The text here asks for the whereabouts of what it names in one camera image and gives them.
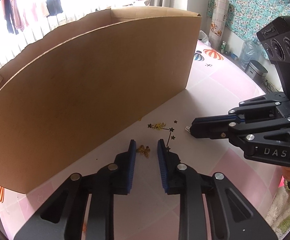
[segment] orange striped balloon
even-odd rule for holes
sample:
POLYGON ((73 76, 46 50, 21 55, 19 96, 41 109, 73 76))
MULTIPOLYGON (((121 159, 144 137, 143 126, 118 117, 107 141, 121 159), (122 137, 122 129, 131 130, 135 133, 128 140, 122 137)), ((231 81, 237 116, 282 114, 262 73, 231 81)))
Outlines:
POLYGON ((204 49, 204 53, 214 59, 223 60, 223 56, 213 49, 204 49))
POLYGON ((0 202, 3 203, 5 196, 5 188, 0 186, 0 202))

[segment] teal floral curtain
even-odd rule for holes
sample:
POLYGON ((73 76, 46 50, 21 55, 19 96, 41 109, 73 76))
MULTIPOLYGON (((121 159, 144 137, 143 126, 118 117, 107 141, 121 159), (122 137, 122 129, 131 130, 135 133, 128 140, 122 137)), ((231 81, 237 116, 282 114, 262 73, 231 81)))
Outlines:
MULTIPOLYGON (((278 16, 290 16, 290 0, 229 0, 226 26, 243 40, 256 33, 278 16)), ((214 0, 209 0, 207 16, 213 15, 214 0)))

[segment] pink checkered tablecloth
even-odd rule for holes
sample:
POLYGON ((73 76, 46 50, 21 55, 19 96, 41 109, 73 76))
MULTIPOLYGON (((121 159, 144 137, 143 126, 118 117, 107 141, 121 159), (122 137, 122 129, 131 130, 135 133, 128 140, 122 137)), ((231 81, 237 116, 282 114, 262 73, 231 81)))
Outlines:
POLYGON ((116 154, 126 151, 131 139, 137 147, 149 146, 151 151, 149 158, 136 156, 131 193, 114 197, 116 240, 178 239, 179 196, 166 195, 161 185, 157 160, 157 141, 161 138, 165 143, 170 138, 171 151, 199 173, 223 172, 263 216, 267 213, 282 178, 280 167, 245 160, 242 150, 227 139, 195 139, 185 131, 196 117, 227 114, 240 101, 264 92, 210 47, 198 41, 196 50, 201 53, 194 56, 184 91, 27 195, 0 188, 0 218, 10 240, 72 173, 85 176, 97 172, 112 163, 116 154), (162 122, 173 132, 148 126, 162 122))

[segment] clear plastic bag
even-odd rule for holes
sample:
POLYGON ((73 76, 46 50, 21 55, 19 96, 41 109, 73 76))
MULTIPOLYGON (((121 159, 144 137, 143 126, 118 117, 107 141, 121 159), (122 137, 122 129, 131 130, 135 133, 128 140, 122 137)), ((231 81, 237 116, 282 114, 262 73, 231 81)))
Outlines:
POLYGON ((244 41, 242 46, 242 51, 239 56, 238 63, 243 68, 246 69, 250 60, 258 60, 261 55, 261 48, 257 44, 257 40, 244 41))
POLYGON ((211 44, 209 43, 207 34, 203 31, 199 32, 198 40, 200 40, 202 43, 204 43, 207 46, 211 46, 211 44))

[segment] brown cardboard box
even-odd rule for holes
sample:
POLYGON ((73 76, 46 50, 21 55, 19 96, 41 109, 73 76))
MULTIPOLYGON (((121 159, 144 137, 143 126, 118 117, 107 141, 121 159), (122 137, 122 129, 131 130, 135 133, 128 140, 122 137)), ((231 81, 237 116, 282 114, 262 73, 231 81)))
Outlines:
POLYGON ((106 9, 28 45, 0 69, 0 186, 29 192, 181 92, 200 23, 106 9))

